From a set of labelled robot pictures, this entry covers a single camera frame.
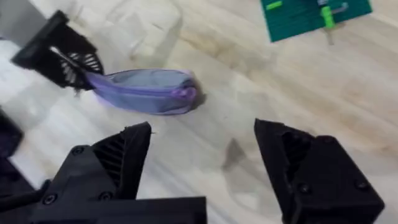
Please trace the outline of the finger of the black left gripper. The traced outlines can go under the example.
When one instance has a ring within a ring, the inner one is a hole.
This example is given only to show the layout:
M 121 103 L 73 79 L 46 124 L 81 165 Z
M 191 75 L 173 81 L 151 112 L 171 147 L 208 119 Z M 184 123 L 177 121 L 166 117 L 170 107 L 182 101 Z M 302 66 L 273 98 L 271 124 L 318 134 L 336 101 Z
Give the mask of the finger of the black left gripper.
M 75 62 L 61 60 L 62 81 L 65 86 L 74 88 L 76 91 L 90 91 L 94 87 L 86 78 L 86 70 Z
M 67 57 L 78 68 L 82 68 L 87 72 L 98 73 L 100 75 L 104 74 L 103 64 L 96 54 L 72 52 L 67 54 Z

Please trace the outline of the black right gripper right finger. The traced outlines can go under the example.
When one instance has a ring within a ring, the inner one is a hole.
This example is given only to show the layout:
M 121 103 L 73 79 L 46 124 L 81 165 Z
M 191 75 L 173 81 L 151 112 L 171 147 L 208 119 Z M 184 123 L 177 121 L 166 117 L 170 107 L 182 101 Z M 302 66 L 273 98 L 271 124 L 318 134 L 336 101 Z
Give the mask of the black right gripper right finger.
M 283 223 L 374 223 L 385 208 L 333 136 L 256 119 L 254 134 Z

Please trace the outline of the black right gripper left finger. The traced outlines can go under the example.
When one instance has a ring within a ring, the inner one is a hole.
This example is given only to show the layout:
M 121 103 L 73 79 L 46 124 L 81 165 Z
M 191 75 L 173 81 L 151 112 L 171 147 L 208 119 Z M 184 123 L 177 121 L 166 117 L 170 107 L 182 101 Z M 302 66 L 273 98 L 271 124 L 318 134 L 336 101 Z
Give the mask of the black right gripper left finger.
M 143 122 L 92 145 L 73 147 L 46 191 L 43 203 L 134 200 L 151 134 L 150 124 Z

